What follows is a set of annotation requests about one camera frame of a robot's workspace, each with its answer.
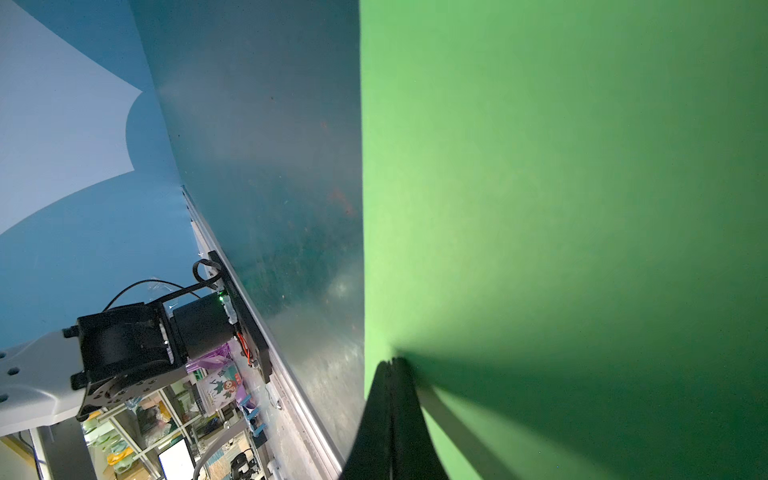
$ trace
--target green fabric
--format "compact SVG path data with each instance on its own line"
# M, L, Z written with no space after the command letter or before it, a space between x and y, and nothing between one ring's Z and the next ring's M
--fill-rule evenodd
M361 2L366 376L459 478L768 475L768 3Z

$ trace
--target blue wall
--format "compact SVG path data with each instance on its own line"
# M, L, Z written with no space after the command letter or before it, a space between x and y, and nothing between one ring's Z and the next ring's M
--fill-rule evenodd
M143 93L125 126L134 171L69 195L0 235L0 348L100 311L136 280L155 276L192 283L190 266L197 259L180 178L128 3L17 3ZM139 286L124 301L149 295L146 286Z

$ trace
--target black cable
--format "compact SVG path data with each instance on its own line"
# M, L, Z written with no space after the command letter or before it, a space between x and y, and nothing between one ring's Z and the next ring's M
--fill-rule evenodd
M219 265L218 263L214 262L213 260L208 260L207 258L201 258L197 262L195 262L194 265L192 266L192 274L194 275L194 279L197 280L198 282L207 282L208 280L210 280L210 279L208 280L204 279L197 272L197 266L200 265L201 263L206 266L212 266L218 272L221 271L221 265Z
M112 299L112 301L107 304L107 306L102 310L102 312L106 312L107 310L109 310L109 307L112 306L112 303L117 301L117 299L120 298L120 296L123 293L126 293L128 290L132 289L136 285L141 285L142 283L147 283L147 282L167 283L168 285L173 285L173 286L175 286L178 289L184 290L183 286L178 285L178 284L173 283L173 282L167 282L165 280L156 280L156 279L141 280L141 281L138 281L136 283L133 283L132 285L129 285L129 286L126 286L125 288L123 288L123 290L120 293L118 293L117 295L115 295L115 297ZM200 296L197 295L196 293L193 293L193 292L187 292L187 293L191 293L192 295L195 295L197 298L200 298Z

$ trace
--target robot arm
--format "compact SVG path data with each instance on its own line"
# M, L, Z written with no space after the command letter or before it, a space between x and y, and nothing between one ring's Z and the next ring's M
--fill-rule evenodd
M218 259L215 252L210 255ZM199 263L219 273L203 280L196 271ZM237 318L232 316L253 322L247 308L232 301L241 298L219 263L200 260L193 270L199 280L193 286L150 303L80 317L72 327L1 351L0 436L72 416L83 421L102 407L170 385L186 376L189 360L234 336ZM204 287L217 291L166 314L165 302ZM253 329L247 333L253 339Z

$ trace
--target metal sheet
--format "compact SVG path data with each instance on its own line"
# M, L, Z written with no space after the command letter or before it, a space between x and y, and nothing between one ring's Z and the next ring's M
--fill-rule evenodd
M131 2L182 180L346 455L363 406L356 2Z

